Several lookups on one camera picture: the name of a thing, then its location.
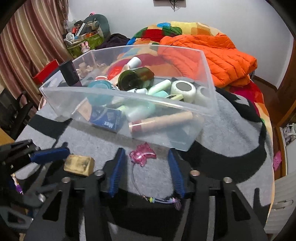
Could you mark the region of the gold sponge block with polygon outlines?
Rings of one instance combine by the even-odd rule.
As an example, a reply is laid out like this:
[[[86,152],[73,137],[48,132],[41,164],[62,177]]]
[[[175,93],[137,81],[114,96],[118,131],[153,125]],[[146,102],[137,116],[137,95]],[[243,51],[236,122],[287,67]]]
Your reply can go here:
[[[64,171],[79,176],[89,176],[93,173],[95,161],[90,156],[69,155],[64,163]]]

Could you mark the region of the blue max box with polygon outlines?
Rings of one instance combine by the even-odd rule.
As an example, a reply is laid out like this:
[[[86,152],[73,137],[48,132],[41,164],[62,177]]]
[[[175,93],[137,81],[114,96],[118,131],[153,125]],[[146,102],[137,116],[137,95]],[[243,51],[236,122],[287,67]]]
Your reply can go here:
[[[117,132],[120,129],[121,119],[120,110],[93,106],[89,122],[106,130]]]

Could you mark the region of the teal tape roll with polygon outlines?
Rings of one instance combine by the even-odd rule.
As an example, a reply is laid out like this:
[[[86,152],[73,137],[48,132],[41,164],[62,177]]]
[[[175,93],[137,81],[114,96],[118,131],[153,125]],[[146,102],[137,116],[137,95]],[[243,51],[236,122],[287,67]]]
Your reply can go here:
[[[88,84],[88,88],[95,91],[89,94],[87,99],[93,106],[101,106],[109,104],[112,101],[112,96],[106,94],[106,90],[112,90],[112,84],[107,80],[96,80]]]

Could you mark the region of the pink hair clip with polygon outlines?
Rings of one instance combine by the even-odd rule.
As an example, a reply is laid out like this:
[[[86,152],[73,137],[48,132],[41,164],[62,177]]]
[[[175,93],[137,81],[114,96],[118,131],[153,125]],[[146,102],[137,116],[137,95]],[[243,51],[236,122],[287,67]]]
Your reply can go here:
[[[145,142],[144,144],[138,145],[136,150],[131,151],[129,157],[133,163],[144,167],[147,163],[147,159],[156,159],[157,155],[149,144]]]

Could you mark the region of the beige tube red band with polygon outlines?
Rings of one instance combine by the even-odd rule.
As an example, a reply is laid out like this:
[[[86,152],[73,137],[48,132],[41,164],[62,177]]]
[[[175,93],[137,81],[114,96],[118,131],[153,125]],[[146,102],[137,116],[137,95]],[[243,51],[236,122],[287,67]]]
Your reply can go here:
[[[176,126],[187,123],[193,119],[193,114],[189,111],[175,113],[170,115],[157,116],[137,120],[128,124],[131,133],[146,133],[150,131],[158,131],[170,126]]]

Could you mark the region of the mint green tube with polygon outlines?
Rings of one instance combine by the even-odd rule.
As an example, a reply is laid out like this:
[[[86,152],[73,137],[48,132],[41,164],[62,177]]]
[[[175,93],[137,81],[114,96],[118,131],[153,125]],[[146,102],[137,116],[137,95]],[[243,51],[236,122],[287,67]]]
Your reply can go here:
[[[148,94],[146,88],[134,89],[135,93]],[[156,97],[166,98],[168,93],[164,90],[152,94]],[[156,110],[156,104],[150,101],[142,101],[134,98],[124,98],[122,102],[125,103],[125,116],[129,122],[143,120],[151,116]]]

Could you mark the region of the green glass bottle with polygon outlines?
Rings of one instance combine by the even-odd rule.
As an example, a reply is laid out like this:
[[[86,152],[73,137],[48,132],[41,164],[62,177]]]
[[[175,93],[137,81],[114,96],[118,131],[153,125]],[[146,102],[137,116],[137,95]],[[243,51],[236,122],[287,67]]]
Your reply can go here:
[[[147,67],[125,70],[118,78],[118,88],[128,91],[134,88],[150,88],[153,86],[154,73]]]

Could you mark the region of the pale green cylinder tube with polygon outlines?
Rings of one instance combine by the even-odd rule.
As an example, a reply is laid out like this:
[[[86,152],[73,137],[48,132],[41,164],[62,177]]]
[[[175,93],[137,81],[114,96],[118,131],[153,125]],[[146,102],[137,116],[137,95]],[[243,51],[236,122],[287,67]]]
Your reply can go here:
[[[157,83],[156,85],[152,86],[148,90],[147,94],[148,95],[153,95],[153,94],[158,93],[160,91],[164,91],[164,90],[166,90],[166,89],[168,89],[170,87],[171,87],[171,81],[169,79],[165,79],[165,80]]]

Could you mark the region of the red paper packet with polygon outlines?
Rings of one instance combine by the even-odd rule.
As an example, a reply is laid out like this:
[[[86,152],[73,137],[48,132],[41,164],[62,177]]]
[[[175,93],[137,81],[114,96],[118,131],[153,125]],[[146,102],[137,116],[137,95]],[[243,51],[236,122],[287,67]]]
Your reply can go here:
[[[122,71],[121,66],[113,67],[112,69],[110,69],[109,72],[108,72],[108,75],[107,75],[108,80],[112,80],[119,73],[121,73],[121,71]]]

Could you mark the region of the olive white small box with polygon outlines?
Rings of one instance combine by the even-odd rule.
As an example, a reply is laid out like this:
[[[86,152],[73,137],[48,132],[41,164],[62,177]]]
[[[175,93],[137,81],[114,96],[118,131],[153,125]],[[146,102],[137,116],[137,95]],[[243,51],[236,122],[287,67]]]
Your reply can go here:
[[[182,94],[171,94],[168,95],[166,98],[171,100],[184,101],[184,97]]]

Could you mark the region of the red box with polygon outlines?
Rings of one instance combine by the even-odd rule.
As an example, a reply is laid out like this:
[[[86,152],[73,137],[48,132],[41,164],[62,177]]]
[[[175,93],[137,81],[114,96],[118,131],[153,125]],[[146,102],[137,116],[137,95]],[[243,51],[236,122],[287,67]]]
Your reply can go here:
[[[41,85],[44,80],[49,77],[59,67],[59,63],[56,59],[49,62],[38,74],[33,77],[33,81],[36,85]]]

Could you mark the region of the striped red curtain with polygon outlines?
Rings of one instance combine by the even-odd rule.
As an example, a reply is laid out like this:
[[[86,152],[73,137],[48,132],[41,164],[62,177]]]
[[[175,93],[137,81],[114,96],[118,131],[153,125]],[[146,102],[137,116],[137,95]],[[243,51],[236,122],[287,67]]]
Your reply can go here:
[[[25,1],[1,32],[1,86],[14,97],[41,99],[33,78],[51,61],[71,59],[64,44],[68,1]]]

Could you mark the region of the white tape roll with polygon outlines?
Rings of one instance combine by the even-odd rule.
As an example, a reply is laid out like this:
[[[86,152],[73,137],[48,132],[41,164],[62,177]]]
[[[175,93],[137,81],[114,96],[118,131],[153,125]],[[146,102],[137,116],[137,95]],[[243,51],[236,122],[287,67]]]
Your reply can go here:
[[[184,102],[193,103],[196,96],[196,87],[184,80],[177,80],[171,84],[171,94],[181,94]]]

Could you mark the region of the green cluttered basket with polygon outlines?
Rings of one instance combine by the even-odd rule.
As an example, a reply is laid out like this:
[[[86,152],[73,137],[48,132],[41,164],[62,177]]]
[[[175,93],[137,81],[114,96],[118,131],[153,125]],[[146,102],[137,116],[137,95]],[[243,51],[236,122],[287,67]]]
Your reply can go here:
[[[63,24],[66,31],[64,43],[74,59],[82,55],[81,43],[88,41],[90,50],[94,50],[110,36],[109,22],[101,14],[91,13],[85,20],[65,20]]]

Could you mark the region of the orange puffer jacket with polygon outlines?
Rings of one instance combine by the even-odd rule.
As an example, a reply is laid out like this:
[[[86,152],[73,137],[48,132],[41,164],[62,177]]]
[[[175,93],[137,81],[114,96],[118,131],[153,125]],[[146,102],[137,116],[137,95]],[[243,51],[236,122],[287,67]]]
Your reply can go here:
[[[161,45],[185,47],[204,52],[216,87],[242,87],[250,82],[249,74],[257,68],[257,59],[236,49],[222,33],[208,35],[165,36]]]

